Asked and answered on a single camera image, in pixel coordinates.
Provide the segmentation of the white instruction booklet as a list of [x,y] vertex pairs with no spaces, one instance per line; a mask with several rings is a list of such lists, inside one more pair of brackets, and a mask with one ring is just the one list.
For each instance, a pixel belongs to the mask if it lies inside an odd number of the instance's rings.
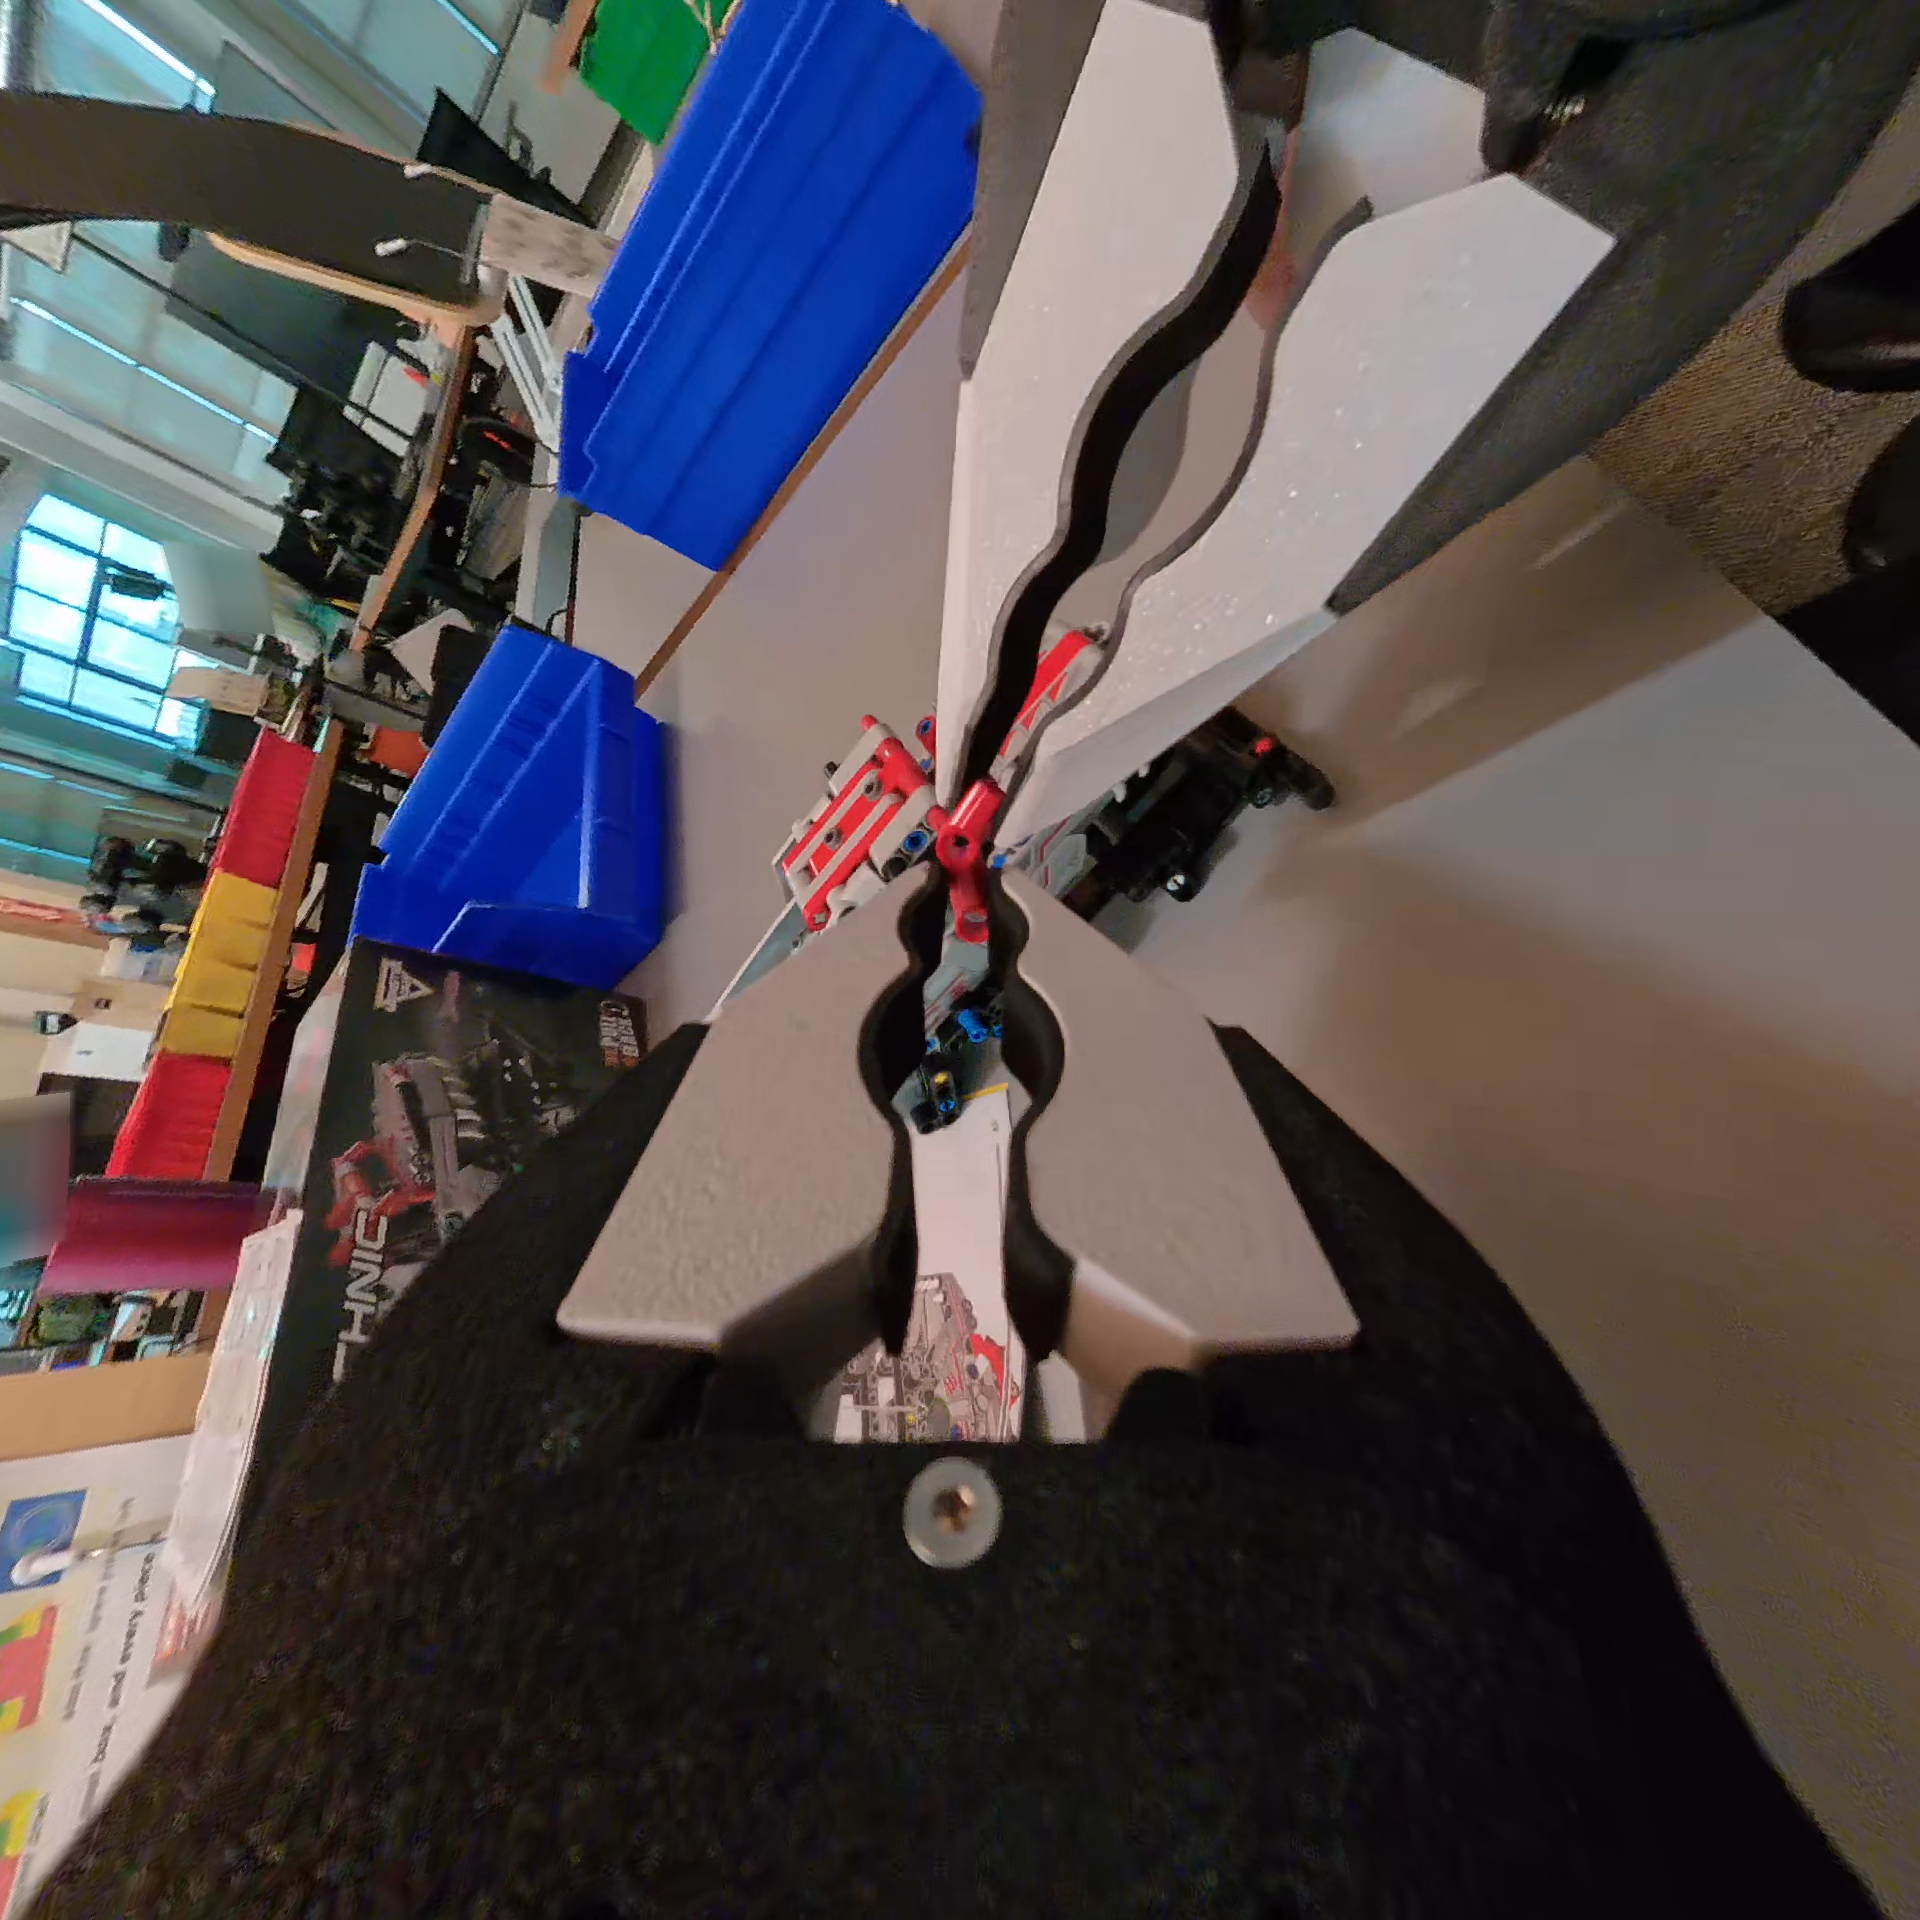
[[857,1019],[840,989],[873,986],[873,941],[855,967],[816,967],[802,949],[732,992],[707,1031],[682,1101],[714,1148],[716,1198],[699,1240],[716,1236],[703,1308],[716,1358],[770,1368],[816,1432],[833,1438],[1011,1438],[1027,1359],[1003,1296],[1000,1230],[1009,1094],[998,1088],[960,1120],[921,1134],[918,1286],[902,1352],[873,1322],[878,1227],[894,1144],[857,1082]]

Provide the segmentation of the red angled toy brick connector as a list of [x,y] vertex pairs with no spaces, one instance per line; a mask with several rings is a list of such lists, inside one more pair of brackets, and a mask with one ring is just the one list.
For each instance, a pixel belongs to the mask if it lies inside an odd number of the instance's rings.
[[982,870],[992,853],[1003,790],[991,775],[975,780],[950,806],[935,806],[932,853],[952,879]]

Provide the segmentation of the large blue storage bin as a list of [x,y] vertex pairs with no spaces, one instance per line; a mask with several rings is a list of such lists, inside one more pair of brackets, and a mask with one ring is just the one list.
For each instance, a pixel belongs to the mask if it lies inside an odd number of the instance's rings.
[[970,226],[979,122],[898,5],[739,6],[567,359],[560,492],[730,563]]

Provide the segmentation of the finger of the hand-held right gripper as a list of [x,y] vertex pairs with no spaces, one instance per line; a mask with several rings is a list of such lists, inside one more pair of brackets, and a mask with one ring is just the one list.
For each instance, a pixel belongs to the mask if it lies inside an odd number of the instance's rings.
[[985,776],[1126,448],[1212,347],[1281,205],[1230,86],[1230,5],[1009,3],[963,309],[937,787]]
[[1281,330],[1224,506],[1138,576],[1003,810],[1057,824],[1338,623],[1336,590],[1617,239],[1515,175],[1343,235]]

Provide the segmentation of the colourful printed sheet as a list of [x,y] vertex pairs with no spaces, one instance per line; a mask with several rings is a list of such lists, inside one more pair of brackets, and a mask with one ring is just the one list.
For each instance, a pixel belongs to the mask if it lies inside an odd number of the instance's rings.
[[3,1915],[24,1915],[186,1683],[163,1547],[188,1440],[3,1468]]

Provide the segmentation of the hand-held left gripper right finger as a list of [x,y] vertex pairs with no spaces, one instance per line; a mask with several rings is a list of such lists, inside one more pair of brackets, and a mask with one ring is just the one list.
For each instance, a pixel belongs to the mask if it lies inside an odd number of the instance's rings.
[[1027,875],[992,875],[1007,1063],[1027,1092],[1007,1299],[1105,1432],[1140,1376],[1350,1348],[1338,1283],[1225,1039]]

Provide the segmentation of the brown cardboard box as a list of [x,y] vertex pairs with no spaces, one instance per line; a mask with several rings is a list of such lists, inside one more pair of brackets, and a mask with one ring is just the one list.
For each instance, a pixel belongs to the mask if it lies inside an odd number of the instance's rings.
[[190,1435],[210,1352],[3,1378],[3,1462]]

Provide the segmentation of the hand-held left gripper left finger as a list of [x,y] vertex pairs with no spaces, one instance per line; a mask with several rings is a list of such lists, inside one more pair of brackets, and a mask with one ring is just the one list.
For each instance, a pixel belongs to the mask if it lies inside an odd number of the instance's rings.
[[947,908],[920,867],[705,1027],[563,1333],[748,1362],[802,1410],[868,1347],[902,1350],[920,1227],[897,1098],[927,1053]]

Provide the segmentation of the grey red toy brick vehicle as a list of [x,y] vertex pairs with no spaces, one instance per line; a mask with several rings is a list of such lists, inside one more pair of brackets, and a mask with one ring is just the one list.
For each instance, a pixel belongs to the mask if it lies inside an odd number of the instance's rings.
[[[903,736],[865,716],[854,749],[826,765],[826,790],[775,853],[787,908],[730,992],[841,922],[888,882],[937,856],[944,812],[932,798],[937,727],[923,716]],[[1081,922],[1113,901],[1201,895],[1233,828],[1250,810],[1298,802],[1324,812],[1338,800],[1331,776],[1240,707],[1217,710],[1174,747],[1122,775],[1060,822],[992,853],[998,870],[1025,874]],[[960,1120],[963,1106],[998,1088],[1025,1108],[1025,1083],[1003,1061],[1003,994],[991,973],[985,934],[950,925],[929,973],[927,1043],[897,1106],[921,1134]]]

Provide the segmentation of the yellow storage bin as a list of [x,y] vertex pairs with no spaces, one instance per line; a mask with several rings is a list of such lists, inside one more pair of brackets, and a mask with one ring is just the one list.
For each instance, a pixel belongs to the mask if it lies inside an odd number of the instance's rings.
[[228,1063],[267,959],[276,891],[210,870],[164,1003],[158,1052]]

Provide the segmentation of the white paper sheets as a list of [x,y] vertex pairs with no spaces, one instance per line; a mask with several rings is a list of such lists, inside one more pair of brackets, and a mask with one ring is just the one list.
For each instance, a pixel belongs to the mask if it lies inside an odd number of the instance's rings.
[[155,1674],[182,1676],[199,1658],[220,1614],[302,1224],[305,1211],[294,1207],[242,1240],[160,1549],[168,1607]]

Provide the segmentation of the red storage bin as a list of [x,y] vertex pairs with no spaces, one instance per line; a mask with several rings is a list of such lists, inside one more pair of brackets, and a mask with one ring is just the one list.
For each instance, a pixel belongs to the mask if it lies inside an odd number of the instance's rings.
[[121,1120],[106,1165],[108,1179],[226,1182],[231,1151],[217,1150],[228,1061],[160,1050]]
[[208,875],[281,886],[319,756],[274,731],[262,731],[231,794]]

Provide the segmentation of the dark toy brick set box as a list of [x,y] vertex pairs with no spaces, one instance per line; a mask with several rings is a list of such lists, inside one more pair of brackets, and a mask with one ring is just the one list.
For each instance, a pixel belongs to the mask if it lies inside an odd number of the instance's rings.
[[442,1247],[647,1052],[639,997],[351,941],[302,1014],[263,1187],[287,1285],[272,1455]]

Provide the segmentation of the magenta storage bin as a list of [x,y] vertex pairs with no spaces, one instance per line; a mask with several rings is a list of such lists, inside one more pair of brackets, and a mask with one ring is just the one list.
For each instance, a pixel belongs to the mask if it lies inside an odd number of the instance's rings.
[[228,1288],[272,1207],[255,1184],[76,1179],[39,1296]]

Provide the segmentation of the small blue storage bin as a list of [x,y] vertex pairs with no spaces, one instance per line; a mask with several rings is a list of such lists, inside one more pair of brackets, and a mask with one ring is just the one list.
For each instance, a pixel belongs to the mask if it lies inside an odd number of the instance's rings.
[[504,627],[364,868],[352,938],[618,987],[665,932],[667,760],[631,675]]

